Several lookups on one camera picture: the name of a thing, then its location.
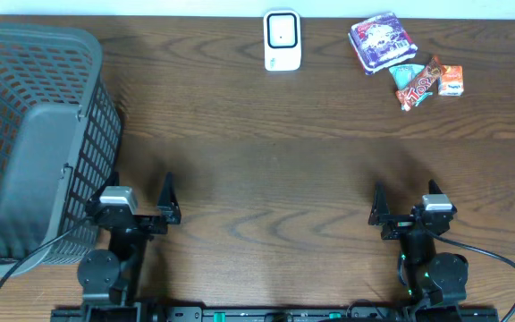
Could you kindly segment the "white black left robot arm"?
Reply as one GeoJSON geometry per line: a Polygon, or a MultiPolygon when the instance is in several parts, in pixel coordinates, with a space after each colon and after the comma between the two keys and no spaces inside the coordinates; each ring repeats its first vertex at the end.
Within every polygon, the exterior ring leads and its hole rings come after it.
{"type": "Polygon", "coordinates": [[[151,321],[151,306],[135,301],[146,247],[157,235],[177,225],[182,213],[173,174],[165,175],[157,215],[137,213],[134,190],[112,173],[85,206],[90,222],[110,233],[107,249],[92,250],[79,263],[77,277],[83,288],[76,321],[151,321]]]}

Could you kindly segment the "small orange snack packet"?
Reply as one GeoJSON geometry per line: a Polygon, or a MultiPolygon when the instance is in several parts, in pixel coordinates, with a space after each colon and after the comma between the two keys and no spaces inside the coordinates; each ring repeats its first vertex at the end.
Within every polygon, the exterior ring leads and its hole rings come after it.
{"type": "Polygon", "coordinates": [[[445,65],[445,73],[438,80],[440,96],[461,96],[464,92],[463,69],[459,65],[445,65]]]}

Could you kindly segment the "orange Top chocolate bar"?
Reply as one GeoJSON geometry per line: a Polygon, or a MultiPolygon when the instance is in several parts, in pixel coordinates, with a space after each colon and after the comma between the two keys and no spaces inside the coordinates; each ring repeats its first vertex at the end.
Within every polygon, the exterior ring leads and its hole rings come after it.
{"type": "Polygon", "coordinates": [[[417,106],[422,100],[430,96],[428,90],[445,73],[444,66],[437,55],[434,55],[431,61],[424,66],[422,72],[405,89],[395,92],[401,103],[401,109],[404,111],[409,111],[413,106],[417,106]]]}

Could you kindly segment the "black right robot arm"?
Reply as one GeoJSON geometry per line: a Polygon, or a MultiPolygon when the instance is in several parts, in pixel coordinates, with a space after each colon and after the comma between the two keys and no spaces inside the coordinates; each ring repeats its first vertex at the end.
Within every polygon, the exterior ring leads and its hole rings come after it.
{"type": "Polygon", "coordinates": [[[450,229],[456,213],[433,180],[421,202],[405,215],[392,214],[383,185],[375,187],[368,223],[382,228],[383,240],[400,242],[399,278],[410,295],[410,304],[403,309],[407,318],[415,319],[420,310],[455,306],[467,297],[468,261],[435,248],[435,239],[450,229]]]}

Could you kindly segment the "teal white snack packet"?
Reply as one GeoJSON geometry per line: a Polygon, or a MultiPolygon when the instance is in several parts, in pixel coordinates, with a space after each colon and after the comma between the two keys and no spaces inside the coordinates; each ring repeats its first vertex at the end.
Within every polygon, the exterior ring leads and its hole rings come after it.
{"type": "Polygon", "coordinates": [[[397,90],[407,85],[425,68],[422,64],[399,64],[389,68],[389,72],[397,86],[397,90]]]}

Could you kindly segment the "red blue snack packet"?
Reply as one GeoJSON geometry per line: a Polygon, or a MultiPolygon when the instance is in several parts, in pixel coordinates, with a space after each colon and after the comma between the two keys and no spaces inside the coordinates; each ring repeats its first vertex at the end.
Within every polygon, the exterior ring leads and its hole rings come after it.
{"type": "Polygon", "coordinates": [[[418,51],[418,46],[392,12],[352,25],[348,38],[366,75],[414,58],[418,51]]]}

